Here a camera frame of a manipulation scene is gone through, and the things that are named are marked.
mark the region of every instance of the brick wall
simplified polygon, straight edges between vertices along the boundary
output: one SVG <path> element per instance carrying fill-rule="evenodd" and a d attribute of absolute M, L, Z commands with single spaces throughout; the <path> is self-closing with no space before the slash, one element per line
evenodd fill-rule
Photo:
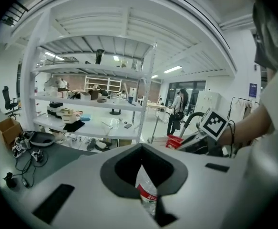
<path fill-rule="evenodd" d="M 85 85 L 85 79 L 86 79 L 84 75 L 56 75 L 56 76 L 59 78 L 63 78 L 65 81 L 67 81 L 70 84 L 71 90 L 80 90 L 81 89 L 82 91 L 84 91 L 84 85 Z M 133 87 L 133 88 L 137 87 L 137 83 L 135 83 L 135 82 L 122 80 L 121 90 L 124 89 L 124 83 L 126 83 L 126 85 L 127 85 L 128 92 L 131 87 Z M 161 86 L 161 84 L 152 82 L 151 88 L 149 91 L 148 100 L 155 102 L 155 103 L 158 101 L 160 86 Z M 143 82 L 143 80 L 141 80 L 139 92 L 138 92 L 138 98 L 141 98 L 144 95 L 144 93 L 145 93 L 144 82 Z"/>
<path fill-rule="evenodd" d="M 86 79 L 84 75 L 56 75 L 56 76 L 67 81 L 67 83 L 70 84 L 70 90 L 84 91 L 85 79 Z"/>
<path fill-rule="evenodd" d="M 135 82 L 122 80 L 122 86 L 121 86 L 122 90 L 124 89 L 124 83 L 126 83 L 126 85 L 127 85 L 128 92 L 131 87 L 133 87 L 133 88 L 137 87 L 137 83 L 135 83 Z M 150 100 L 154 103 L 157 103 L 158 97 L 159 97 L 159 92 L 160 92 L 160 86 L 161 86 L 161 84 L 152 82 L 150 90 L 149 90 L 148 100 Z M 141 80 L 140 86 L 139 86 L 138 98 L 141 98 L 144 95 L 144 93 L 145 93 L 144 82 L 143 82 L 143 80 Z"/>

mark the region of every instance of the blue object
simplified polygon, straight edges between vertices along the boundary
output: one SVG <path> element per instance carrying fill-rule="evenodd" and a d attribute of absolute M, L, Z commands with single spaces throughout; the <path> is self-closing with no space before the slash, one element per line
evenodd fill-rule
<path fill-rule="evenodd" d="M 257 84 L 250 83 L 249 97 L 257 97 Z"/>
<path fill-rule="evenodd" d="M 83 115 L 80 117 L 80 120 L 81 120 L 81 121 L 89 121 L 89 120 L 91 120 L 91 114 L 83 114 Z"/>

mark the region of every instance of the trash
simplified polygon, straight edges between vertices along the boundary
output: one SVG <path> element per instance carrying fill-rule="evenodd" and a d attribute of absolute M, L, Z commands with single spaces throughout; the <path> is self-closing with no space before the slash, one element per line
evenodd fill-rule
<path fill-rule="evenodd" d="M 140 190 L 143 207 L 154 217 L 157 203 L 157 188 L 152 183 L 143 166 L 139 169 L 135 187 Z"/>

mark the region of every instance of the bag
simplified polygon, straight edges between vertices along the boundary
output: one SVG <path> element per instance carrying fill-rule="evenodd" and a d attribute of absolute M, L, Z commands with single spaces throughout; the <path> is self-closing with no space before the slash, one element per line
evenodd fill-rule
<path fill-rule="evenodd" d="M 185 114 L 183 112 L 181 112 L 181 104 L 182 104 L 182 97 L 180 96 L 181 100 L 180 100 L 180 108 L 179 108 L 179 112 L 175 112 L 174 109 L 174 120 L 173 120 L 173 128 L 175 130 L 180 130 L 181 126 L 180 126 L 180 121 L 184 118 Z"/>
<path fill-rule="evenodd" d="M 180 96 L 180 98 L 181 98 L 181 100 L 180 100 L 179 112 L 175 113 L 175 109 L 174 109 L 174 116 L 175 116 L 174 121 L 175 120 L 181 121 L 185 116 L 185 114 L 183 112 L 181 112 L 182 97 Z"/>
<path fill-rule="evenodd" d="M 181 128 L 181 126 L 180 126 L 180 120 L 174 120 L 174 122 L 173 122 L 173 128 L 175 129 L 175 130 L 180 130 L 180 128 Z"/>

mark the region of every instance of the chair leg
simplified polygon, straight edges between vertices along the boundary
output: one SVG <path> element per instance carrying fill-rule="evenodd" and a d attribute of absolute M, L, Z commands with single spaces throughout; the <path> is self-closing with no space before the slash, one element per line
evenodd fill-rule
<path fill-rule="evenodd" d="M 16 115 L 19 115 L 19 116 L 20 116 L 20 114 L 15 114 L 14 111 L 15 111 L 15 110 L 12 109 L 12 110 L 11 110 L 11 114 L 10 114 L 8 117 L 14 117 L 15 120 L 16 120 L 16 119 L 17 119 L 17 118 L 16 118 Z"/>

